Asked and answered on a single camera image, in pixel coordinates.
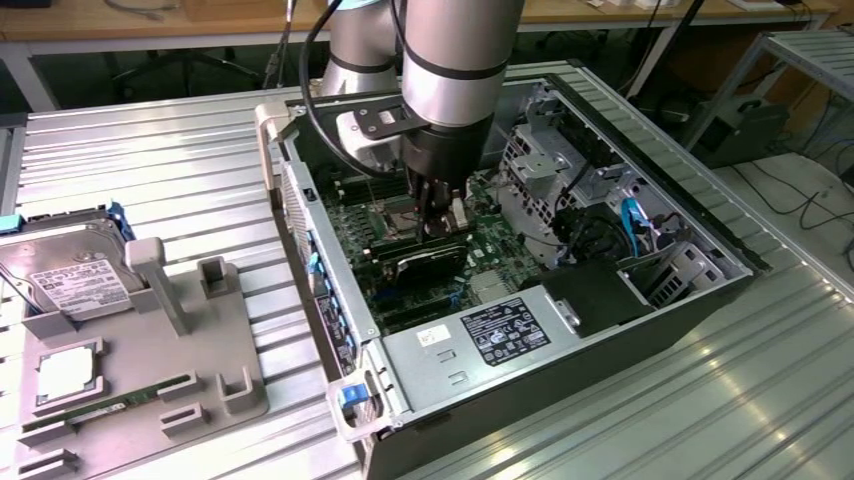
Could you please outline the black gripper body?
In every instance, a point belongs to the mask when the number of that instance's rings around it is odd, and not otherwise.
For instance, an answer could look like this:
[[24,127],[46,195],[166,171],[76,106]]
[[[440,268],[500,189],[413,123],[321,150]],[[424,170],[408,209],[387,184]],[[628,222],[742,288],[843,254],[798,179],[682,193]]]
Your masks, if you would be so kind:
[[427,180],[463,186],[477,169],[493,118],[464,127],[428,125],[403,134],[401,159]]

